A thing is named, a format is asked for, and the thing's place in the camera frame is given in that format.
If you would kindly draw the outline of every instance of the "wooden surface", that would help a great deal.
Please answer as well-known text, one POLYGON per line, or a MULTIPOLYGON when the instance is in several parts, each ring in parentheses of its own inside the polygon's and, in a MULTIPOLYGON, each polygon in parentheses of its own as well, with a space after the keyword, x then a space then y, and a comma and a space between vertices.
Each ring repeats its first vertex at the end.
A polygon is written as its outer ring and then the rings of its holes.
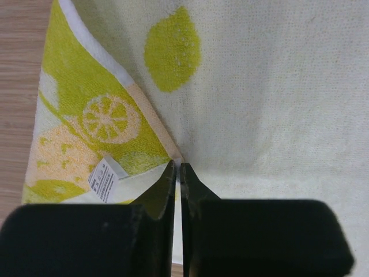
MULTIPOLYGON (((0 0, 0 225, 21 202, 51 0, 0 0)), ((182 276, 174 265, 172 276, 182 276)))

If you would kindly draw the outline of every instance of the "towel tag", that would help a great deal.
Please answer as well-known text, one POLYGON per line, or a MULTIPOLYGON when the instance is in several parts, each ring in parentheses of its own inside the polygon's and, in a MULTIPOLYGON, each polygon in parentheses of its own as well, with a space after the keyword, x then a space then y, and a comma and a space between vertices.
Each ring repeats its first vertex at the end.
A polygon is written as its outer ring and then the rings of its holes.
POLYGON ((105 156, 88 177, 88 184, 93 192, 104 202, 111 202, 115 187, 120 179, 129 175, 110 156, 105 156))

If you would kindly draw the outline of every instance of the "white label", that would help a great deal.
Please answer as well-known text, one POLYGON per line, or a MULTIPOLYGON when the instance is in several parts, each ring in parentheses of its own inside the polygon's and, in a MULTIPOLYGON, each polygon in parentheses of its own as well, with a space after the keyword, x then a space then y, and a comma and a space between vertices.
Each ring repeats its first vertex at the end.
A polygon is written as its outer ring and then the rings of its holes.
POLYGON ((110 156, 105 156, 88 177, 93 192, 104 202, 111 202, 115 187, 120 179, 129 175, 110 156))

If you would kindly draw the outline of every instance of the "citrus slice print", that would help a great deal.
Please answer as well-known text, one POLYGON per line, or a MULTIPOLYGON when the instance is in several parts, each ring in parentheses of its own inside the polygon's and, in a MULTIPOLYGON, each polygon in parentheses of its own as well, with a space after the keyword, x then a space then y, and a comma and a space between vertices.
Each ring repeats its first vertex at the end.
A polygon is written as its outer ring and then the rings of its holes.
POLYGON ((101 95, 87 103, 82 124, 90 136, 102 143, 126 143, 138 136, 141 117, 122 98, 101 95))
POLYGON ((195 73, 200 65, 200 38, 185 7, 150 29, 145 64, 163 92, 178 89, 195 73))

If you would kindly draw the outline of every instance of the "white fabric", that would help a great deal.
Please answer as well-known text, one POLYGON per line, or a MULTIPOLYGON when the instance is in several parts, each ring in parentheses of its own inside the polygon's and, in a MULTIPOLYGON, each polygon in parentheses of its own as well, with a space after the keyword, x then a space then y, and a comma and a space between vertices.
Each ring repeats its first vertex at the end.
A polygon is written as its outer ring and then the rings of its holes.
POLYGON ((221 197, 325 201, 356 257, 353 275, 369 275, 368 1, 75 3, 205 184, 221 197), (169 95, 143 53, 151 26, 180 5, 201 64, 169 95))

